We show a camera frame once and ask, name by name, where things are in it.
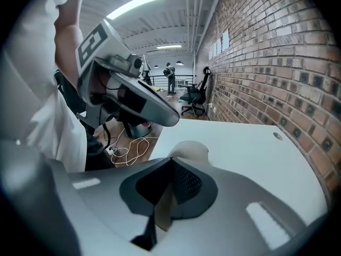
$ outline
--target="white desk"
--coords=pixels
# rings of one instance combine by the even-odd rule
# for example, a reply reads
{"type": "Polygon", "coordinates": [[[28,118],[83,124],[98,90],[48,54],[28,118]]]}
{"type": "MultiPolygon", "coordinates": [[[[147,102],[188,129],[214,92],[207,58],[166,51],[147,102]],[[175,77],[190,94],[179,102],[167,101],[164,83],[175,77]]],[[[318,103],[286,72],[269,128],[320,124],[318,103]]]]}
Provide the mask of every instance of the white desk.
{"type": "Polygon", "coordinates": [[[184,140],[205,144],[212,166],[252,179],[288,204],[307,225],[326,213],[326,200],[314,172],[278,127],[180,119],[174,127],[163,128],[150,160],[166,157],[184,140]]]}

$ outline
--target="ceiling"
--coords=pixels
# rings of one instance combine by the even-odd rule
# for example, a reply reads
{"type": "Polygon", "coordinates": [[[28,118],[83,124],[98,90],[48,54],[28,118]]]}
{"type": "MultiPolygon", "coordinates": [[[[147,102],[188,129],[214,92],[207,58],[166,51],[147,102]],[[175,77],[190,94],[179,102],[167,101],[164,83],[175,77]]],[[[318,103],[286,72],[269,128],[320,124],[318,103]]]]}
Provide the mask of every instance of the ceiling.
{"type": "MultiPolygon", "coordinates": [[[[87,35],[103,18],[131,0],[83,0],[80,29],[87,35]]],[[[188,55],[196,50],[216,0],[157,0],[107,19],[136,54],[188,55]],[[156,47],[179,44],[176,50],[156,47]]]]}

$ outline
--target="dark clothing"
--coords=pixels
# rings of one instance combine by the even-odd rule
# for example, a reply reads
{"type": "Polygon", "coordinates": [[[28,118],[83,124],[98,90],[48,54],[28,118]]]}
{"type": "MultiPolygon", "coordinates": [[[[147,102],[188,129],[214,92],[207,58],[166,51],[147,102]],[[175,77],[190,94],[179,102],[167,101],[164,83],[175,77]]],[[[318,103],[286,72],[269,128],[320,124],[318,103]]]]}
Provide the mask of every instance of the dark clothing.
{"type": "Polygon", "coordinates": [[[173,73],[172,76],[168,77],[168,93],[174,93],[175,90],[175,67],[174,66],[168,66],[173,73]]]}
{"type": "Polygon", "coordinates": [[[104,153],[102,143],[92,135],[86,133],[87,149],[85,171],[103,170],[115,167],[104,153]]]}
{"type": "Polygon", "coordinates": [[[171,76],[168,78],[168,93],[174,93],[175,89],[175,76],[171,76]]]}

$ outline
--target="wall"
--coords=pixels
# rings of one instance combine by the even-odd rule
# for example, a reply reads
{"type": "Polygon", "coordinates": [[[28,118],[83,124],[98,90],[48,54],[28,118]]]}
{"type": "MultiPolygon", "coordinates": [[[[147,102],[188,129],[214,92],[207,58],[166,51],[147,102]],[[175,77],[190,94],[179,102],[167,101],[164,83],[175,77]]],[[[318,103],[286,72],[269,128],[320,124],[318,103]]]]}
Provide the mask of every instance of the wall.
{"type": "Polygon", "coordinates": [[[327,197],[339,190],[340,52],[312,0],[219,0],[196,72],[206,65],[213,72],[211,120],[277,125],[305,156],[327,197]],[[230,48],[208,60],[226,29],[230,48]]]}
{"type": "Polygon", "coordinates": [[[164,87],[168,84],[168,79],[164,76],[164,69],[166,68],[166,63],[170,62],[172,66],[175,67],[175,76],[178,75],[190,75],[185,78],[188,83],[193,83],[193,56],[191,55],[169,55],[169,56],[148,56],[147,61],[152,68],[151,76],[161,75],[162,77],[155,78],[155,85],[164,87]],[[176,65],[177,61],[182,61],[184,63],[183,66],[176,65]]]}

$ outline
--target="ceiling light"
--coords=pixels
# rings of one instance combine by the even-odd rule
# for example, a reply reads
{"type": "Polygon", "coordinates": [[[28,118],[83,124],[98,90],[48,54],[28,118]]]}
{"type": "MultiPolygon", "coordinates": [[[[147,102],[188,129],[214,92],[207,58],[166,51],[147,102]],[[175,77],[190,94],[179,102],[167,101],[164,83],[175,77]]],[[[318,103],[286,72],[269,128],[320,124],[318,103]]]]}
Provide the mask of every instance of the ceiling light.
{"type": "Polygon", "coordinates": [[[157,46],[157,49],[175,49],[181,47],[180,45],[164,45],[164,46],[157,46]]]}
{"type": "Polygon", "coordinates": [[[116,17],[120,16],[121,14],[123,14],[129,10],[132,10],[138,6],[141,6],[145,3],[152,2],[152,1],[155,1],[155,0],[132,0],[132,1],[128,2],[127,4],[119,7],[118,9],[114,10],[113,12],[111,12],[107,16],[107,18],[113,20],[116,17]]]}

